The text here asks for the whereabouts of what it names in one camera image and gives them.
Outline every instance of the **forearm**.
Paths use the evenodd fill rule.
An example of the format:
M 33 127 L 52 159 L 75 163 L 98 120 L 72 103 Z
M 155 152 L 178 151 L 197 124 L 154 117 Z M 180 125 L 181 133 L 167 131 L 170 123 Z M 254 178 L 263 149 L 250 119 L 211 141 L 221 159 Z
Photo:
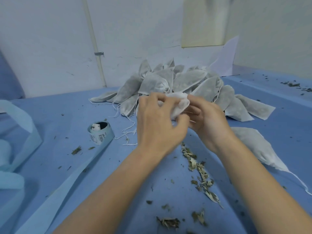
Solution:
M 136 192 L 157 166 L 144 151 L 135 149 L 54 231 L 114 233 Z
M 218 156 L 259 233 L 312 233 L 308 214 L 237 137 L 229 137 Z

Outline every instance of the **person's left hand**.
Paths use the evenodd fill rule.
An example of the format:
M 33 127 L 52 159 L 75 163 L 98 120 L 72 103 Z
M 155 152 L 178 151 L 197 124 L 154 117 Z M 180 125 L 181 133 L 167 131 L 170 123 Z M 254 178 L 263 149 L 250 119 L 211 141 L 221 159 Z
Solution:
M 158 100 L 164 102 L 161 107 L 158 106 Z M 139 98 L 138 149 L 161 160 L 182 142 L 189 126 L 189 116 L 179 115 L 175 127 L 170 119 L 171 111 L 180 100 L 162 93 L 151 93 L 150 96 Z

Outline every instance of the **hand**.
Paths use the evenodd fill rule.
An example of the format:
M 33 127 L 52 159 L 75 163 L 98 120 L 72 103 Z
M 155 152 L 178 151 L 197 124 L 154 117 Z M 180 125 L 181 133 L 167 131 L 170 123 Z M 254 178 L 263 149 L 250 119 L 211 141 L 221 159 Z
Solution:
M 229 137 L 235 134 L 231 130 L 224 112 L 216 104 L 204 98 L 188 95 L 190 106 L 184 113 L 190 117 L 190 128 L 200 137 L 206 147 L 217 153 L 220 146 L 224 146 Z
M 158 100 L 164 102 L 161 107 L 158 106 Z M 162 93 L 139 98 L 138 149 L 155 154 L 161 160 L 182 142 L 189 126 L 189 116 L 179 115 L 176 127 L 173 127 L 170 119 L 172 109 L 179 102 L 179 98 L 166 97 Z

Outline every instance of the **blue table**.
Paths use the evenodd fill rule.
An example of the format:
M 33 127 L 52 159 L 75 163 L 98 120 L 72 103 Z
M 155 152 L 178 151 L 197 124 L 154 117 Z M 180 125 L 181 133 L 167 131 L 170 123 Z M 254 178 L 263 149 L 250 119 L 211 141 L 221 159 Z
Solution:
M 310 169 L 312 93 L 280 83 L 296 80 L 303 88 L 312 88 L 311 81 L 268 74 L 259 70 L 254 74 L 223 77 L 223 80 L 225 84 L 231 85 L 237 94 L 259 99 L 276 107 L 266 121 L 258 118 L 250 122 L 238 122 L 232 119 L 228 121 L 231 126 L 252 127 L 259 130 L 272 144 L 289 170 L 297 174 L 312 190 Z M 88 148 L 96 145 L 90 140 L 87 132 L 88 125 L 107 118 L 116 137 L 131 125 L 127 118 L 120 115 L 109 118 L 115 114 L 112 105 L 93 105 L 88 101 L 88 98 L 106 90 L 112 89 L 13 100 L 16 106 L 31 115 L 43 138 L 43 143 L 17 170 L 17 173 L 25 177 L 26 197 L 20 211 L 0 229 L 0 233 L 15 232 L 74 169 L 93 155 L 95 149 L 88 150 Z M 19 151 L 27 132 L 5 114 L 0 114 L 0 128 L 0 137 L 12 144 L 14 153 Z M 129 139 L 130 143 L 137 142 L 136 135 L 129 134 Z M 103 154 L 89 165 L 88 171 L 80 175 L 48 233 L 51 233 L 135 148 L 135 146 L 123 146 L 125 143 L 125 137 L 113 140 Z M 196 178 L 198 172 L 188 170 L 188 162 L 182 156 L 181 148 L 178 147 L 145 181 L 117 233 L 174 232 L 159 227 L 156 216 L 177 217 L 180 220 L 185 218 L 177 233 L 185 233 L 186 229 L 196 233 L 255 233 L 248 212 L 231 185 L 220 160 L 204 147 L 191 130 L 185 138 L 185 143 L 197 154 L 198 161 L 206 161 L 205 167 L 215 180 L 211 190 L 219 196 L 224 209 L 198 192 L 191 184 L 191 176 Z M 82 151 L 72 155 L 71 152 L 79 145 Z M 301 184 L 291 174 L 271 167 L 267 169 L 312 215 L 312 197 L 305 193 Z M 13 193 L 14 191 L 9 190 L 0 191 L 0 206 Z M 146 200 L 153 200 L 152 205 L 148 205 Z M 170 211 L 161 208 L 165 204 L 169 204 Z M 206 228 L 199 223 L 193 223 L 191 217 L 193 211 L 199 212 L 202 208 L 205 209 L 205 220 L 209 224 Z

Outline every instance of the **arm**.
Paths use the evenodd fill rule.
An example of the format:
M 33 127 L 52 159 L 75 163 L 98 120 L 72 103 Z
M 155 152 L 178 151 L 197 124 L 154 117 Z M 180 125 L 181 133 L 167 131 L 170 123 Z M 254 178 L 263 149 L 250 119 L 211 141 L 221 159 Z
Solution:
M 158 100 L 164 101 L 160 108 Z M 138 146 L 53 232 L 114 233 L 138 189 L 162 158 L 184 139 L 189 117 L 173 127 L 170 112 L 180 100 L 164 94 L 140 97 Z
M 189 95 L 190 127 L 222 161 L 259 233 L 312 233 L 312 219 L 238 139 L 216 105 Z

